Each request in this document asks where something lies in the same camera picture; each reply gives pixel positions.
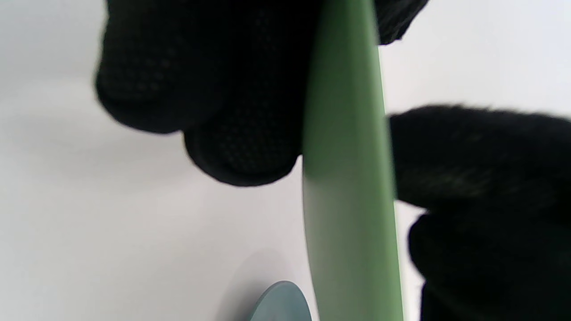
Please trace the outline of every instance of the gloved hand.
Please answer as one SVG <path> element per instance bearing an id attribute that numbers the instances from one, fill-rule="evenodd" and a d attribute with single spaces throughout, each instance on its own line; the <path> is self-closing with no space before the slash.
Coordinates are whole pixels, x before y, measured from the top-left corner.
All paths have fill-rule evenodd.
<path id="1" fill-rule="evenodd" d="M 191 159 L 221 182 L 272 183 L 301 153 L 322 1 L 107 1 L 99 100 L 126 126 L 183 131 Z M 427 1 L 376 0 L 380 44 Z"/>
<path id="2" fill-rule="evenodd" d="M 571 123 L 427 106 L 390 119 L 424 321 L 571 320 Z"/>

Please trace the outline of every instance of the white backdrop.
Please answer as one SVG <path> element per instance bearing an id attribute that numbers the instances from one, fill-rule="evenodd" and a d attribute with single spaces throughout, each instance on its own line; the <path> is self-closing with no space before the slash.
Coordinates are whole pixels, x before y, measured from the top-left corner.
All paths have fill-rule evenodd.
<path id="1" fill-rule="evenodd" d="M 389 111 L 467 102 L 571 115 L 566 0 L 431 0 L 383 48 Z M 315 312 L 300 171 L 220 185 L 178 135 L 114 124 L 91 88 L 102 1 L 0 3 L 0 319 L 238 321 L 271 283 Z M 418 210 L 397 205 L 407 319 L 421 279 L 406 255 Z"/>

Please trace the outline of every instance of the light green strip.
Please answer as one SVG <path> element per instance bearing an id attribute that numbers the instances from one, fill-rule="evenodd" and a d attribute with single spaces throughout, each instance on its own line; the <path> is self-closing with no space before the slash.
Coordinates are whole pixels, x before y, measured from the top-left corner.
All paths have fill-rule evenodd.
<path id="1" fill-rule="evenodd" d="M 308 88 L 305 229 L 321 321 L 402 321 L 371 0 L 326 0 Z"/>

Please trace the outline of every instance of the teal round object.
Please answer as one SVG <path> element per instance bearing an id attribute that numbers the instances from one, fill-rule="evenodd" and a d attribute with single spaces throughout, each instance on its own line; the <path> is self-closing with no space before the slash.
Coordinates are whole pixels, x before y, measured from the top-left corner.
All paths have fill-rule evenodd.
<path id="1" fill-rule="evenodd" d="M 300 288 L 282 281 L 264 292 L 250 321 L 311 321 L 311 313 Z"/>

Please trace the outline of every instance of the hand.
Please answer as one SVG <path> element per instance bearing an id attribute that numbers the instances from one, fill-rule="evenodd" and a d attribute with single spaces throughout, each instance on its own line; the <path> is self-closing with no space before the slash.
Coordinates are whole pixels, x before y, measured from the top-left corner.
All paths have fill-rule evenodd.
<path id="1" fill-rule="evenodd" d="M 376 0 L 380 43 L 428 0 Z M 236 186 L 286 176 L 301 153 L 306 80 L 323 0 L 113 0 L 96 77 L 118 122 L 184 132 L 190 158 Z"/>
<path id="2" fill-rule="evenodd" d="M 423 320 L 571 320 L 571 123 L 428 106 L 391 117 Z"/>

